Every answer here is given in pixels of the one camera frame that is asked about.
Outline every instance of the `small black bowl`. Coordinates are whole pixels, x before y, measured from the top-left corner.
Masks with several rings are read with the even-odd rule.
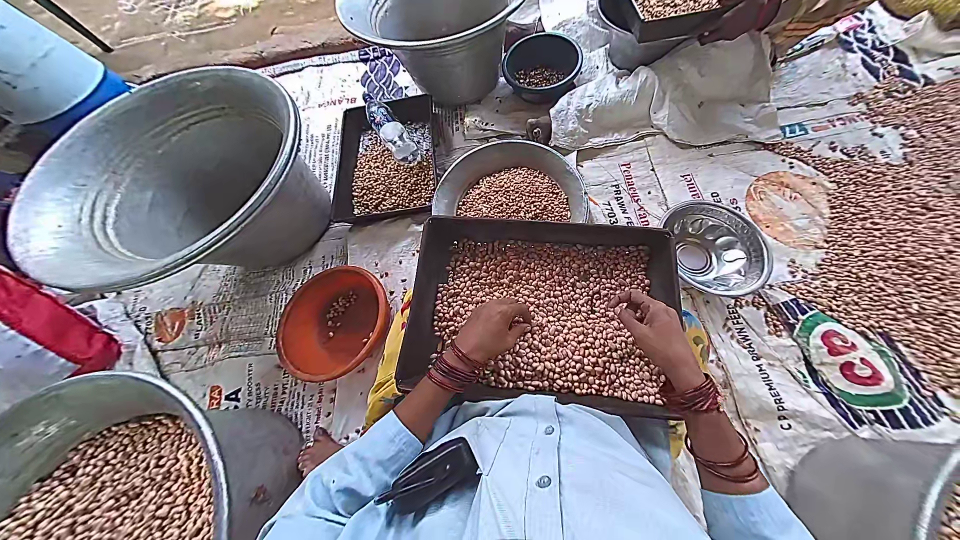
[[[533,88],[516,81],[521,69],[546,66],[565,75],[555,85]],[[580,45],[563,34],[541,32],[514,43],[503,57],[503,78],[520,99],[528,103],[554,103],[575,86],[573,80],[584,65],[584,52]]]

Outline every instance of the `bare foot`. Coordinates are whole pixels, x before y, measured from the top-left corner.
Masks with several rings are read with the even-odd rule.
[[[318,465],[342,448],[344,447],[330,437],[330,433],[317,427],[313,431],[313,442],[301,450],[300,455],[297,456],[297,468],[306,477],[310,474],[310,471],[316,469]]]

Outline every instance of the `small metal tray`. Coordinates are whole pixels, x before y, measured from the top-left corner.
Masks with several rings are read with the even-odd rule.
[[[710,21],[719,20],[724,13],[733,9],[736,4],[723,6],[706,12],[693,12],[661,19],[645,20],[640,15],[640,9],[634,0],[612,0],[620,9],[627,26],[638,43],[661,41],[671,37],[696,37],[697,29],[707,25]]]
[[[435,215],[427,219],[423,226],[414,296],[410,305],[406,332],[403,335],[403,344],[396,362],[396,386],[403,392],[409,392],[417,385],[426,373],[430,355],[437,351],[437,346],[440,344],[440,338],[433,332],[437,285],[446,282],[445,268],[450,261],[450,246],[454,241],[463,238],[480,242],[524,240],[589,246],[647,246],[650,249],[650,261],[647,266],[650,296],[676,309],[679,316],[681,307],[677,255],[673,234],[664,229]],[[503,400],[526,393],[531,392],[516,388],[493,388],[485,384],[474,384],[460,399],[469,402]],[[557,401],[562,404],[586,405],[619,416],[679,418],[659,405],[627,402],[604,396],[578,396],[555,392],[533,393],[556,396]]]
[[[401,124],[424,123],[430,136],[430,144],[427,150],[430,158],[433,160],[433,182],[437,183],[437,129],[433,118],[433,97],[429,94],[423,94],[414,97],[405,97],[393,101],[385,102],[390,110],[394,112],[396,121]],[[342,124],[343,132],[340,137],[340,162],[337,166],[337,180],[333,187],[333,209],[331,219],[351,223],[354,225],[365,225],[374,221],[390,219],[401,215],[412,213],[429,212],[431,205],[422,207],[410,207],[408,209],[397,209],[385,212],[368,213],[356,215],[353,213],[353,172],[357,166],[357,156],[360,153],[360,137],[364,132],[372,129],[367,120],[367,110],[365,107],[354,107],[344,111],[344,121]],[[413,139],[423,150],[423,141],[418,140],[416,136]]]

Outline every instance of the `orange plastic bowl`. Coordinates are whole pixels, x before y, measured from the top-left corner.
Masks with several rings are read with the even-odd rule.
[[[337,319],[340,326],[329,328],[327,311],[351,290],[356,301]],[[280,364],[300,380],[337,379],[363,363],[387,338],[389,322],[387,292],[373,274],[358,266],[324,270],[297,289],[283,309],[276,331]]]

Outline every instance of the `red bangle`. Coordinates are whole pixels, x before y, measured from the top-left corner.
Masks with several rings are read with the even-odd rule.
[[[697,462],[697,465],[700,465],[704,469],[707,469],[708,471],[710,471],[712,475],[733,483],[748,483],[760,476],[760,466],[756,463],[756,459],[754,459],[754,457],[750,454],[750,447],[747,445],[747,438],[744,437],[743,434],[741,434],[739,431],[736,434],[737,436],[740,437],[740,442],[743,443],[743,454],[739,455],[733,461],[710,461],[709,459],[704,459],[698,456],[695,452],[693,452],[693,446],[690,444],[689,433],[684,439],[684,444],[686,445],[687,451],[690,452],[690,455],[693,456],[693,460]],[[738,475],[738,474],[728,474],[722,471],[722,469],[732,469],[733,467],[739,467],[748,459],[752,459],[754,461],[754,469],[749,473]]]
[[[460,361],[464,362],[467,366],[470,366],[474,369],[481,370],[487,365],[486,362],[478,362],[473,358],[467,356],[467,353],[464,353],[463,349],[461,349],[460,347],[457,347],[457,340],[455,339],[453,341],[450,341],[450,351],[452,351],[455,356],[460,358]]]
[[[433,365],[430,366],[426,375],[440,388],[448,392],[461,393],[468,386],[477,382],[480,377],[480,370],[474,368],[468,371],[453,365],[443,354],[434,358]]]
[[[677,392],[670,380],[660,387],[660,394],[666,407],[673,412],[716,412],[723,410],[722,396],[713,378],[704,373],[704,381],[699,385]]]

